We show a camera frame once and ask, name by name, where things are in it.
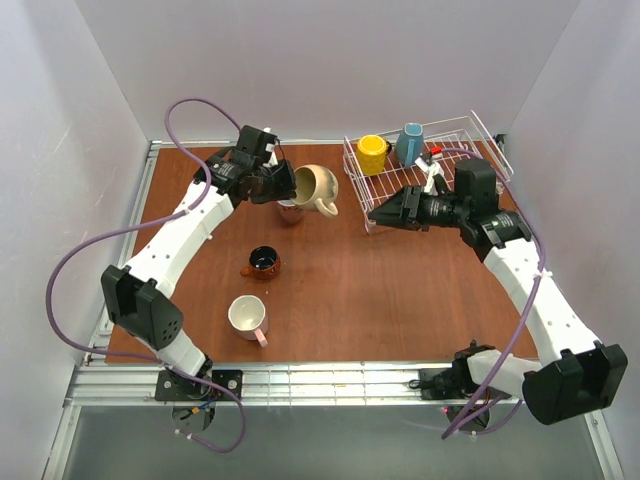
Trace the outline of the blue mug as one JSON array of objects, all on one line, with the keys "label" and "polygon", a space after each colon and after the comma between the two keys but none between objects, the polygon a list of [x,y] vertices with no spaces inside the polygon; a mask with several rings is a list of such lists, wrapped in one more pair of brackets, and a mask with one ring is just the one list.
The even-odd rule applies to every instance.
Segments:
[{"label": "blue mug", "polygon": [[424,132],[419,123],[407,123],[396,140],[394,153],[396,160],[404,168],[410,168],[424,149]]}]

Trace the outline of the beige round mug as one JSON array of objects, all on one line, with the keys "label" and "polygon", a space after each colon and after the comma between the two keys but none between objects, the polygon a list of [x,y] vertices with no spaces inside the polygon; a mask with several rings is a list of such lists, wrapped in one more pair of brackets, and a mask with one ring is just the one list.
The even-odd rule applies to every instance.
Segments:
[{"label": "beige round mug", "polygon": [[318,212],[327,218],[339,214],[336,199],[339,183],[328,168],[304,165],[294,170],[296,189],[292,199],[295,206],[309,212]]}]

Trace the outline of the yellow textured cup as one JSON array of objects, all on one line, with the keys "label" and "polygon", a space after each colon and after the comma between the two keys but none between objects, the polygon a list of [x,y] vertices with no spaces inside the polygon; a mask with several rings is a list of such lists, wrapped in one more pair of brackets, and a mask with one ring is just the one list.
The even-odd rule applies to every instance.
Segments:
[{"label": "yellow textured cup", "polygon": [[365,135],[356,144],[356,158],[365,176],[382,173],[390,144],[378,135]]}]

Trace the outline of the white mug brown dots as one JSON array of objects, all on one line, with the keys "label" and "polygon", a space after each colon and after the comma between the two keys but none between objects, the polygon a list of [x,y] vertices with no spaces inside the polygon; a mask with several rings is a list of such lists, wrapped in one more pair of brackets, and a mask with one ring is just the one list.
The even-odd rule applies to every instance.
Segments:
[{"label": "white mug brown dots", "polygon": [[277,209],[281,218],[290,225],[299,223],[304,218],[304,211],[292,200],[280,200]]}]

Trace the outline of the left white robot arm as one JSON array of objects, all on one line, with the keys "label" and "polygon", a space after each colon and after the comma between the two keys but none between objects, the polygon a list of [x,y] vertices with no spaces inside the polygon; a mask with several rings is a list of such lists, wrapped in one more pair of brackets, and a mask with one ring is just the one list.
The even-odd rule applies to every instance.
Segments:
[{"label": "left white robot arm", "polygon": [[243,126],[237,143],[197,172],[175,210],[177,219],[123,266],[102,275],[109,320],[173,370],[203,377],[208,359],[184,332],[183,315],[171,301],[185,268],[241,202],[264,204],[295,192],[291,164],[273,152],[278,142],[269,129]]}]

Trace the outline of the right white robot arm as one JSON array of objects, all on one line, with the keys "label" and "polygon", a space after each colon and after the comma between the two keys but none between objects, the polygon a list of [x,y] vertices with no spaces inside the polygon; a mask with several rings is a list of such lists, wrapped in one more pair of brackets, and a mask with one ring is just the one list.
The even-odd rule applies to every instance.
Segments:
[{"label": "right white robot arm", "polygon": [[426,231],[454,228],[499,281],[527,330],[537,360],[472,343],[451,367],[421,388],[433,398],[465,394],[473,401],[498,391],[524,402],[551,425],[609,407],[628,365],[618,344],[605,345],[579,319],[546,267],[546,253],[526,221],[499,205],[499,173],[469,156],[455,166],[454,186],[441,175],[430,185],[399,189],[368,217],[379,226]]}]

